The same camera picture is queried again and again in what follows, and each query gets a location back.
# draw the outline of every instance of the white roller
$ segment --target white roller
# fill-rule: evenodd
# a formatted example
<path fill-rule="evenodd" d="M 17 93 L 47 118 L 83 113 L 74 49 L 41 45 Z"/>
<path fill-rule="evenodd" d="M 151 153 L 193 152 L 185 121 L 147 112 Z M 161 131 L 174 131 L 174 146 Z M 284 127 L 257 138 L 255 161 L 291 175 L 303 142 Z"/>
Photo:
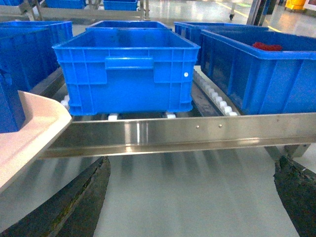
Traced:
<path fill-rule="evenodd" d="M 119 114 L 110 114 L 108 116 L 108 121 L 116 121 L 119 118 Z"/>

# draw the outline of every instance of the crate rim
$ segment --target crate rim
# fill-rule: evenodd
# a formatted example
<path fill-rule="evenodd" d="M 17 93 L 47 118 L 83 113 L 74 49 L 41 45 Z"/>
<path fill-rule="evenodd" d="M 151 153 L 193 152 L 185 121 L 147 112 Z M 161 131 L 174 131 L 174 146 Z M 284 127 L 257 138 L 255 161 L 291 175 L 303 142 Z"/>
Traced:
<path fill-rule="evenodd" d="M 92 25 L 86 27 L 86 30 L 89 30 L 90 28 L 94 28 L 94 26 L 98 25 L 98 24 L 101 24 L 102 22 L 148 22 L 148 21 L 114 21 L 114 20 L 103 20 L 103 21 L 98 21 L 96 23 L 93 23 Z M 156 22 L 156 23 L 159 23 L 159 24 L 162 24 L 164 27 L 166 27 L 167 29 L 172 29 L 171 27 L 167 26 L 166 24 L 160 22 L 160 21 L 149 21 L 149 22 Z M 127 28 L 127 29 L 139 29 L 139 27 L 96 27 L 96 28 Z"/>
<path fill-rule="evenodd" d="M 192 22 L 189 22 L 189 21 L 185 21 L 185 22 L 178 22 L 178 21 L 175 21 L 174 22 L 174 25 L 176 26 L 183 26 L 183 27 L 188 27 L 190 29 L 196 29 L 196 30 L 201 30 L 201 27 L 210 27 L 211 25 L 206 25 L 206 26 L 198 26 L 198 25 L 193 25 L 191 23 L 210 23 L 210 24 L 227 24 L 227 25 L 235 25 L 235 26 L 250 26 L 250 25 L 245 25 L 245 24 L 234 24 L 234 23 L 228 23 L 228 22 L 196 22 L 196 21 L 192 21 Z"/>
<path fill-rule="evenodd" d="M 1 28 L 5 28 L 5 29 L 17 29 L 17 27 L 12 27 L 12 26 L 0 26 L 0 29 Z M 35 32 L 39 32 L 39 31 L 48 31 L 48 28 L 45 28 L 44 27 L 18 27 L 19 29 L 31 29 L 33 28 L 32 31 L 30 32 L 24 32 L 24 33 L 17 33 L 17 34 L 14 34 L 12 36 L 6 36 L 6 37 L 0 37 L 0 40 L 1 39 L 8 39 L 8 38 L 12 38 L 12 37 L 15 37 L 15 36 L 24 36 L 24 35 L 27 35 L 27 34 L 31 34 L 31 33 L 35 33 Z"/>
<path fill-rule="evenodd" d="M 119 28 L 120 30 L 126 30 L 126 31 L 129 31 L 130 28 Z M 133 30 L 136 30 L 136 31 L 143 31 L 143 30 L 152 30 L 151 28 L 132 28 Z M 196 43 L 193 43 L 191 41 L 189 41 L 188 39 L 176 34 L 175 32 L 171 32 L 170 30 L 168 29 L 155 29 L 155 31 L 167 31 L 167 32 L 170 32 L 169 34 L 174 34 L 176 37 L 180 37 L 182 40 L 184 40 L 185 42 L 189 43 L 191 45 L 191 47 L 84 47 L 84 46 L 77 46 L 77 47 L 73 47 L 73 46 L 63 46 L 69 42 L 72 42 L 74 40 L 76 40 L 77 38 L 80 38 L 86 34 L 89 34 L 90 32 L 92 31 L 104 31 L 104 28 L 90 28 L 90 30 L 88 31 L 85 31 L 75 37 L 72 37 L 70 40 L 66 41 L 66 42 L 63 42 L 63 43 L 60 43 L 60 44 L 56 44 L 54 45 L 52 48 L 53 49 L 95 49 L 95 50 L 99 50 L 99 49 L 121 49 L 121 50 L 126 50 L 126 49 L 137 49 L 137 50 L 140 50 L 140 49 L 143 49 L 143 50 L 148 50 L 148 49 L 154 49 L 154 50 L 157 50 L 157 49 L 160 49 L 160 50 L 164 50 L 164 49 L 200 49 L 200 46 L 198 46 Z"/>
<path fill-rule="evenodd" d="M 2 23 L 11 23 L 11 22 L 17 22 L 17 23 L 25 23 L 25 22 L 27 22 L 27 23 L 32 23 L 32 22 L 34 22 L 34 23 L 38 23 L 38 22 L 51 22 L 51 23 L 48 23 L 48 24 L 43 24 L 43 25 L 40 25 L 39 26 L 39 28 L 40 27 L 45 27 L 45 26 L 53 26 L 53 25 L 61 25 L 61 24 L 65 24 L 65 23 L 73 23 L 72 21 L 2 21 L 2 22 L 0 22 L 0 27 L 20 27 L 20 26 L 1 26 L 1 24 Z"/>
<path fill-rule="evenodd" d="M 216 40 L 220 40 L 223 43 L 236 48 L 238 50 L 241 50 L 243 52 L 246 52 L 256 58 L 259 59 L 266 59 L 266 60 L 299 60 L 299 59 L 310 59 L 310 60 L 316 60 L 316 51 L 264 51 L 261 49 L 254 48 L 250 45 L 247 45 L 245 43 L 239 42 L 237 40 L 231 39 L 226 36 L 222 36 L 220 34 L 217 34 L 216 32 L 211 32 L 208 30 L 202 30 L 201 34 L 212 37 Z M 291 34 L 285 34 L 285 33 L 279 33 L 279 32 L 271 32 L 272 34 L 284 34 L 284 35 L 291 35 Z"/>

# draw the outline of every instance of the white plastic guide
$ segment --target white plastic guide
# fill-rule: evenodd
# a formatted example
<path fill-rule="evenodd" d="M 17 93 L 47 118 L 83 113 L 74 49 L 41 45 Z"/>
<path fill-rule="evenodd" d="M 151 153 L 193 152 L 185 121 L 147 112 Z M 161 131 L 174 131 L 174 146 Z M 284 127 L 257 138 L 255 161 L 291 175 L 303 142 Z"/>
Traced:
<path fill-rule="evenodd" d="M 65 95 L 64 99 L 60 102 L 67 110 L 69 110 L 69 95 Z"/>
<path fill-rule="evenodd" d="M 221 96 L 207 83 L 203 77 L 194 70 L 194 79 L 195 82 L 199 85 L 200 88 L 204 89 L 204 92 L 208 97 L 213 101 L 214 104 L 223 112 L 225 116 L 237 116 L 238 114 L 233 111 L 231 106 L 227 105 L 227 102 L 223 100 Z"/>

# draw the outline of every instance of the metal leg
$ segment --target metal leg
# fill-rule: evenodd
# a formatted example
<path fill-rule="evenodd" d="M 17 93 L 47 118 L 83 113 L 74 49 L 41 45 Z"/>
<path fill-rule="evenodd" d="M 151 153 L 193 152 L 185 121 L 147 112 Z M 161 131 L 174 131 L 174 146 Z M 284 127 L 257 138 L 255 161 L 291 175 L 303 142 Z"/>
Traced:
<path fill-rule="evenodd" d="M 235 8 L 236 8 L 236 3 L 233 3 L 232 5 L 232 10 L 231 10 L 231 13 L 229 15 L 229 19 L 232 21 L 234 16 L 235 16 Z"/>
<path fill-rule="evenodd" d="M 145 8 L 145 20 L 149 21 L 149 0 L 146 0 L 146 8 Z"/>
<path fill-rule="evenodd" d="M 24 3 L 27 6 L 26 14 L 29 17 L 30 21 L 36 21 L 36 16 L 34 14 L 33 8 L 29 4 L 29 1 L 24 0 Z"/>
<path fill-rule="evenodd" d="M 247 25 L 258 26 L 265 19 L 264 9 L 266 7 L 267 0 L 254 0 L 250 9 Z"/>
<path fill-rule="evenodd" d="M 308 147 L 310 147 L 310 144 L 284 146 L 285 151 L 292 158 L 302 157 L 305 151 L 308 149 Z"/>
<path fill-rule="evenodd" d="M 89 9 L 90 9 L 90 10 L 93 10 L 93 3 L 92 3 L 92 0 L 89 0 L 88 2 L 89 2 Z"/>
<path fill-rule="evenodd" d="M 140 0 L 139 1 L 139 10 L 140 10 L 140 12 L 141 12 L 141 15 L 142 15 L 142 17 L 141 17 L 141 21 L 142 20 L 144 20 L 144 0 Z"/>
<path fill-rule="evenodd" d="M 36 8 L 37 8 L 37 10 L 38 10 L 38 12 L 39 12 L 39 21 L 42 21 L 42 20 L 43 20 L 43 17 L 42 17 L 42 15 L 41 15 L 40 3 L 39 3 L 38 0 L 35 0 L 35 4 L 36 4 Z"/>
<path fill-rule="evenodd" d="M 279 149 L 275 146 L 265 147 L 265 149 L 274 161 L 279 160 L 283 156 Z"/>

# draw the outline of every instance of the roller conveyor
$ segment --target roller conveyor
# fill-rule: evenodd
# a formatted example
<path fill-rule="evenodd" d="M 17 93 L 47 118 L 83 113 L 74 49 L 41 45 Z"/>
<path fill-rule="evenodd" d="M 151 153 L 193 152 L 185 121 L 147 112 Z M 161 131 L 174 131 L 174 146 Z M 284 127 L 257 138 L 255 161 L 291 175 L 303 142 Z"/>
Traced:
<path fill-rule="evenodd" d="M 33 92 L 53 94 L 62 84 L 55 76 L 39 84 Z M 286 145 L 289 155 L 301 156 L 316 141 L 316 113 L 257 116 L 224 116 L 223 110 L 207 94 L 209 88 L 238 114 L 228 97 L 196 67 L 192 89 L 194 109 L 177 118 L 160 114 L 75 117 L 72 124 L 41 158 L 96 157 L 163 152 L 268 147 L 278 156 L 276 146 Z"/>

